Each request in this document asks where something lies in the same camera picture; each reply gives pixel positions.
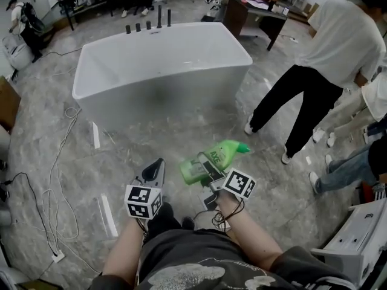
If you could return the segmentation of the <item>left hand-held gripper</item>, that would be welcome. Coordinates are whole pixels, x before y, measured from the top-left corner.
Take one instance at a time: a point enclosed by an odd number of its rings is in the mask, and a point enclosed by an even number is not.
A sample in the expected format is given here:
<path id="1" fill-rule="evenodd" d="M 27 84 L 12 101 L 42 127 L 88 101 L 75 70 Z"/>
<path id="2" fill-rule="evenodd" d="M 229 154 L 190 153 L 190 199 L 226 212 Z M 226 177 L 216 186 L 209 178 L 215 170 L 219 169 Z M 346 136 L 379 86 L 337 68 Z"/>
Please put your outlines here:
<path id="1" fill-rule="evenodd" d="M 124 197 L 128 215 L 138 219 L 153 219 L 163 205 L 163 184 L 166 162 L 159 158 L 144 166 L 126 186 Z"/>

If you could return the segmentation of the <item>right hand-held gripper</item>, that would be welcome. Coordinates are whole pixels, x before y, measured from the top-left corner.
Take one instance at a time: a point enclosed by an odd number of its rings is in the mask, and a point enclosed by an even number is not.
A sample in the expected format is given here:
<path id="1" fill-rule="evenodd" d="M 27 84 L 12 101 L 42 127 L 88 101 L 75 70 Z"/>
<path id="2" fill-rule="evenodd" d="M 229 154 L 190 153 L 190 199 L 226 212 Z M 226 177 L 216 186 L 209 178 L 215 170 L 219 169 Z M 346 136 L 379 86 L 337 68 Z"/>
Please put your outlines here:
<path id="1" fill-rule="evenodd" d="M 239 199 L 248 200 L 256 185 L 251 176 L 234 168 L 225 175 L 204 152 L 198 153 L 197 158 L 202 168 L 198 181 L 203 186 L 200 200 L 205 210 L 214 211 L 217 208 L 215 199 L 221 190 L 232 193 Z"/>

